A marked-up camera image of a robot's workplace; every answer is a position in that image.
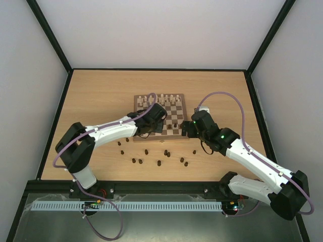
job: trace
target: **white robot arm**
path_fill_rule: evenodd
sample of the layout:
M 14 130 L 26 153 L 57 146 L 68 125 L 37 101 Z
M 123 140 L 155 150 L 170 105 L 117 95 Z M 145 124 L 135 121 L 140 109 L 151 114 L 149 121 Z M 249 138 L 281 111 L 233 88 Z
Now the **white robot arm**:
M 303 172 L 292 173 L 261 155 L 247 143 L 243 144 L 240 136 L 231 129 L 219 129 L 207 108 L 200 108 L 192 116 L 191 122 L 183 122 L 182 135 L 199 138 L 205 152 L 203 144 L 212 150 L 210 154 L 220 152 L 239 162 L 262 180 L 251 180 L 228 172 L 220 181 L 220 189 L 228 197 L 233 193 L 255 198 L 269 204 L 278 215 L 288 220 L 292 220 L 306 202 L 307 198 L 287 179 L 294 181 L 309 195 L 307 176 Z

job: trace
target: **wooden table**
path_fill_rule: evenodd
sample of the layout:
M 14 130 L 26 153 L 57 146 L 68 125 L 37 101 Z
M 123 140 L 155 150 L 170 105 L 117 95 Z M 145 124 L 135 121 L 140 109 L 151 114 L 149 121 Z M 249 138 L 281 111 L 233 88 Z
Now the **wooden table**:
M 71 179 L 68 172 L 52 167 L 55 145 L 71 124 L 81 122 L 87 126 L 117 120 L 133 111 L 134 95 L 150 92 L 183 93 L 190 118 L 202 98 L 215 91 L 229 92 L 240 100 L 246 115 L 246 141 L 265 154 L 243 72 L 75 70 L 41 178 Z M 220 128 L 229 127 L 241 133 L 241 112 L 232 98 L 214 95 L 205 105 Z M 234 160 L 219 153 L 205 154 L 198 139 L 118 141 L 121 146 L 113 141 L 92 154 L 90 166 L 99 180 L 217 181 L 228 171 L 256 178 Z M 164 156 L 165 149 L 171 152 L 170 158 Z M 181 157 L 188 162 L 187 167 L 180 162 Z M 142 159 L 143 164 L 139 164 L 138 159 Z

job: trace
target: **purple cable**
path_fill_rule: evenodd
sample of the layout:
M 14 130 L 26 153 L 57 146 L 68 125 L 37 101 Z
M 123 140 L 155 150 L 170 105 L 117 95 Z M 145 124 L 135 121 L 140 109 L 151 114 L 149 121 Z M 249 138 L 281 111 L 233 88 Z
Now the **purple cable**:
M 228 95 L 230 97 L 232 97 L 236 102 L 237 104 L 239 105 L 240 107 L 240 110 L 241 110 L 241 114 L 242 114 L 242 144 L 244 146 L 244 148 L 250 153 L 250 149 L 247 147 L 246 145 L 246 142 L 245 142 L 245 136 L 244 136 L 244 126 L 245 126 L 245 116 L 244 116 L 244 111 L 243 111 L 243 107 L 240 103 L 240 101 L 235 97 L 233 96 L 232 94 L 228 93 L 228 92 L 213 92 L 213 93 L 210 93 L 208 94 L 205 98 L 203 98 L 203 100 L 200 102 L 200 104 L 197 106 L 197 110 L 200 109 L 201 105 L 204 103 L 204 101 L 214 95 L 214 94 L 224 94 L 224 95 Z M 275 167 L 273 167 L 272 165 L 268 164 L 267 162 L 265 162 L 261 157 L 258 157 L 255 153 L 251 152 L 251 155 L 253 157 L 255 157 L 256 159 L 258 159 L 260 162 L 262 162 L 263 164 L 265 164 L 266 166 L 268 166 L 270 169 L 272 169 L 273 171 L 275 171 L 276 173 L 280 173 L 280 171 L 278 169 L 276 169 Z M 311 200 L 311 198 L 309 198 L 309 196 L 306 194 L 306 192 L 296 183 L 294 182 L 292 179 L 290 179 L 288 176 L 286 176 L 285 174 L 283 174 L 283 177 L 285 179 L 287 179 L 290 183 L 292 183 L 301 193 L 302 195 L 307 199 L 308 203 L 310 204 L 311 206 L 311 209 L 309 210 L 309 212 L 301 212 L 299 211 L 298 213 L 299 214 L 303 214 L 303 215 L 310 215 L 314 212 L 314 204 L 313 204 L 313 201 Z
M 139 119 L 139 118 L 141 118 L 141 117 L 143 117 L 146 113 L 148 113 L 151 109 L 152 109 L 152 107 L 154 106 L 154 104 L 156 103 L 156 100 L 157 100 L 157 95 L 155 94 L 155 93 L 149 93 L 148 94 L 148 97 L 150 96 L 150 95 L 154 95 L 154 99 L 153 99 L 153 103 L 152 103 L 152 105 L 150 105 L 149 106 L 149 108 L 145 111 L 145 112 L 143 112 L 141 115 L 139 115 L 139 116 L 137 116 L 137 117 L 135 117 L 135 118 L 132 118 L 132 119 L 129 119 L 129 120 L 127 120 L 127 121 L 124 121 L 123 122 L 123 124 L 126 124 L 126 123 L 129 123 L 129 122 L 131 122 L 131 121 L 135 121 L 135 120 L 137 120 L 137 119 Z M 114 122 L 114 123 L 111 123 L 111 124 L 106 124 L 106 125 L 103 125 L 103 126 L 101 126 L 101 127 L 99 127 L 98 128 L 98 130 L 101 130 L 101 129 L 104 129 L 104 128 L 106 128 L 106 127 L 110 127 L 110 126 L 113 126 L 113 125 L 120 125 L 120 122 Z M 74 138 L 73 140 L 71 140 L 58 154 L 57 154 L 57 156 L 55 157 L 55 159 L 54 159 L 54 161 L 52 162 L 52 165 L 53 165 L 53 167 L 55 167 L 55 168 L 64 168 L 64 169 L 66 169 L 66 166 L 64 166 L 64 165 L 56 165 L 56 162 L 57 162 L 57 160 L 58 160 L 58 158 L 71 146 L 71 145 L 73 145 L 76 141 L 78 141 L 79 139 L 81 139 L 82 137 L 84 137 L 84 136 L 86 136 L 86 135 L 88 135 L 88 134 L 91 134 L 91 133 L 93 133 L 93 132 L 95 132 L 95 129 L 93 129 L 93 130 L 89 130 L 89 131 L 87 131 L 87 132 L 85 132 L 85 133 L 82 133 L 82 134 L 80 134 L 78 137 L 76 137 L 76 138 Z M 120 223 L 121 223 L 121 225 L 120 225 L 120 231 L 119 231 L 119 233 L 117 234 L 117 236 L 116 237 L 114 237 L 114 238 L 108 238 L 108 237 L 104 237 L 102 234 L 100 234 L 94 227 L 93 227 L 93 225 L 91 224 L 91 222 L 90 222 L 90 220 L 85 216 L 85 219 L 86 219 L 86 221 L 88 222 L 88 224 L 90 225 L 90 227 L 91 227 L 91 229 L 93 230 L 93 232 L 98 236 L 98 237 L 100 237 L 101 239 L 104 239 L 104 240 L 106 240 L 106 241 L 113 241 L 113 240 L 117 240 L 119 237 L 120 237 L 120 235 L 121 235 L 121 233 L 122 233 L 122 229 L 123 229 L 123 217 L 122 217 L 122 214 L 121 214 L 121 212 L 120 212 L 120 210 L 117 208 L 117 206 L 113 203 L 113 202 L 111 202 L 109 199 L 106 199 L 106 198 L 103 198 L 103 197 L 100 197 L 100 196 L 97 196 L 97 195 L 94 195 L 94 194 L 90 194 L 90 193 L 87 193 L 86 191 L 84 191 L 83 190 L 83 188 L 82 188 L 82 186 L 81 186 L 81 184 L 76 180 L 76 184 L 77 184 L 77 186 L 79 187 L 79 189 L 81 190 L 81 192 L 82 193 L 84 193 L 85 195 L 88 195 L 88 196 L 90 196 L 90 197 L 93 197 L 93 198 L 98 198 L 98 199 L 101 199 L 101 200 L 103 200 L 103 201 L 106 201 L 106 202 L 108 202 L 108 203 L 110 203 L 115 209 L 116 209 L 116 211 L 118 212 L 118 214 L 119 214 L 119 216 L 120 216 Z M 87 209 L 87 207 L 85 207 L 84 208 L 84 210 L 83 210 L 83 215 L 85 215 L 85 212 L 86 212 L 86 209 Z
M 114 241 L 114 240 L 118 239 L 118 238 L 120 237 L 120 235 L 121 235 L 121 233 L 122 233 L 122 229 L 123 229 L 123 217 L 122 217 L 122 214 L 121 214 L 120 210 L 117 208 L 117 206 L 116 206 L 113 202 L 111 202 L 109 199 L 106 199 L 106 198 L 103 198 L 103 197 L 100 197 L 100 196 L 97 196 L 97 195 L 94 195 L 94 194 L 87 193 L 86 191 L 84 191 L 84 190 L 83 190 L 83 188 L 82 188 L 81 184 L 80 184 L 78 181 L 76 181 L 76 184 L 77 184 L 77 186 L 79 187 L 79 189 L 81 190 L 81 192 L 82 192 L 82 193 L 84 193 L 85 195 L 88 195 L 88 196 L 90 196 L 90 197 L 98 198 L 98 199 L 101 199 L 101 200 L 103 200 L 103 201 L 106 201 L 106 202 L 110 203 L 110 204 L 111 204 L 111 205 L 116 209 L 116 211 L 118 212 L 119 217 L 120 217 L 120 230 L 119 230 L 119 233 L 117 234 L 117 236 L 116 236 L 116 237 L 114 237 L 114 238 L 108 238 L 108 237 L 103 236 L 102 234 L 100 234 L 100 233 L 99 233 L 99 232 L 98 232 L 98 231 L 93 227 L 93 225 L 91 224 L 90 220 L 87 218 L 87 216 L 86 216 L 86 214 L 85 214 L 86 209 L 87 209 L 89 206 L 86 206 L 86 207 L 84 208 L 84 210 L 83 210 L 83 215 L 85 216 L 84 218 L 86 219 L 86 221 L 88 222 L 88 224 L 89 224 L 89 225 L 90 225 L 90 227 L 92 228 L 93 232 L 94 232 L 98 237 L 100 237 L 101 239 L 104 239 L 104 240 L 106 240 L 106 241 Z

